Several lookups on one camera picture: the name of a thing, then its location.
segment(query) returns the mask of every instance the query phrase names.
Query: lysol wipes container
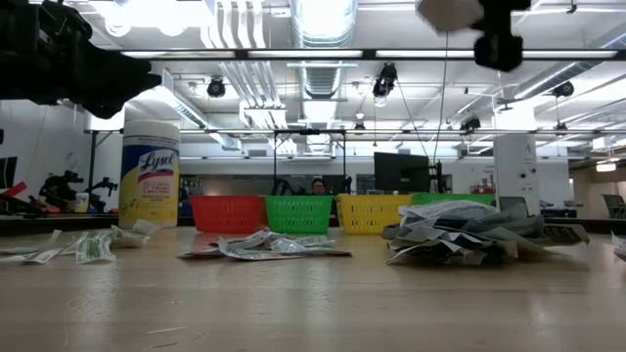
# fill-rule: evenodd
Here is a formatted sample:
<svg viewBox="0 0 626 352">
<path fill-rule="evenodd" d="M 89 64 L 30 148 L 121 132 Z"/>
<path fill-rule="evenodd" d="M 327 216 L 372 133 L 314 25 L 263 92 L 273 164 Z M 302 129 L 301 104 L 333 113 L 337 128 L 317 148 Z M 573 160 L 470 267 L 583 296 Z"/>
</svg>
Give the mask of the lysol wipes container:
<svg viewBox="0 0 626 352">
<path fill-rule="evenodd" d="M 120 228 L 132 228 L 137 220 L 176 226 L 179 145 L 180 131 L 173 124 L 152 120 L 124 124 Z"/>
</svg>

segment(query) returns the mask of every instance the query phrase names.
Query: white lid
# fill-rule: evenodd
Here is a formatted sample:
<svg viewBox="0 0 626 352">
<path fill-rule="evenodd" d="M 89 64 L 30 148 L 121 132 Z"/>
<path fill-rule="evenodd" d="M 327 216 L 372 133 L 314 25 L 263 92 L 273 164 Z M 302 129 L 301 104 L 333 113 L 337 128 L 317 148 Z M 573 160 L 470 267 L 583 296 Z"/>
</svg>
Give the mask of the white lid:
<svg viewBox="0 0 626 352">
<path fill-rule="evenodd" d="M 156 136 L 180 141 L 180 130 L 168 122 L 134 120 L 124 123 L 124 137 L 129 136 Z"/>
</svg>

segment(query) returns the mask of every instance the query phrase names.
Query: desk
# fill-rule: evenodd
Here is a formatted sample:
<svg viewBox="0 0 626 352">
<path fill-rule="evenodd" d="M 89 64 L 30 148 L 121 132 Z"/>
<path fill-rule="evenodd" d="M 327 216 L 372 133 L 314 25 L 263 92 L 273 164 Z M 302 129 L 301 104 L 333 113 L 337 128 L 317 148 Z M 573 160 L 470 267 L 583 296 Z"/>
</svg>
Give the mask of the desk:
<svg viewBox="0 0 626 352">
<path fill-rule="evenodd" d="M 166 230 L 112 264 L 0 266 L 0 351 L 623 351 L 626 262 L 610 238 L 539 263 L 386 265 L 353 258 L 182 261 L 193 228 Z M 0 244 L 18 239 L 0 239 Z M 183 328 L 169 332 L 155 330 Z"/>
</svg>

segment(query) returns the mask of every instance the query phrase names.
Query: white wall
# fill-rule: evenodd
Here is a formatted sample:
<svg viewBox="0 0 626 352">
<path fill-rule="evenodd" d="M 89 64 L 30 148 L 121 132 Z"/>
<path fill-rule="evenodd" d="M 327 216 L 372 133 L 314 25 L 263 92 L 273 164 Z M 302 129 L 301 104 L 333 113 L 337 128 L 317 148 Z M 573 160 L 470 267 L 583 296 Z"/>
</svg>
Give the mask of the white wall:
<svg viewBox="0 0 626 352">
<path fill-rule="evenodd" d="M 103 140 L 107 134 L 102 132 L 98 135 L 98 141 Z M 111 181 L 119 184 L 121 176 L 121 147 L 123 135 L 111 134 L 96 149 L 96 162 L 94 164 L 94 184 L 102 181 L 103 177 L 111 178 Z M 113 191 L 109 197 L 108 189 L 94 191 L 102 201 L 107 203 L 107 209 L 117 208 L 119 190 Z"/>
<path fill-rule="evenodd" d="M 19 198 L 37 196 L 49 173 L 73 168 L 87 180 L 90 136 L 83 133 L 83 118 L 83 113 L 74 115 L 73 109 L 63 106 L 0 102 L 0 128 L 5 130 L 0 157 L 18 157 L 15 184 L 24 181 L 28 187 Z M 86 183 L 74 186 L 79 191 L 86 187 Z"/>
</svg>

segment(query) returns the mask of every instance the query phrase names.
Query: yellow basket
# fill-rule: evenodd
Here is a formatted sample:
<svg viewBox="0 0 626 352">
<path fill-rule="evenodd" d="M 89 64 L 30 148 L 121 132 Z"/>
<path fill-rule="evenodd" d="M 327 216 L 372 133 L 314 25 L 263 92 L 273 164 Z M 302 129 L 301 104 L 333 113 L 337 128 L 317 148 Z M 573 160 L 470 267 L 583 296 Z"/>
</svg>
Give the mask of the yellow basket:
<svg viewBox="0 0 626 352">
<path fill-rule="evenodd" d="M 339 196 L 339 224 L 348 235 L 377 235 L 399 223 L 398 207 L 410 204 L 411 196 Z"/>
</svg>

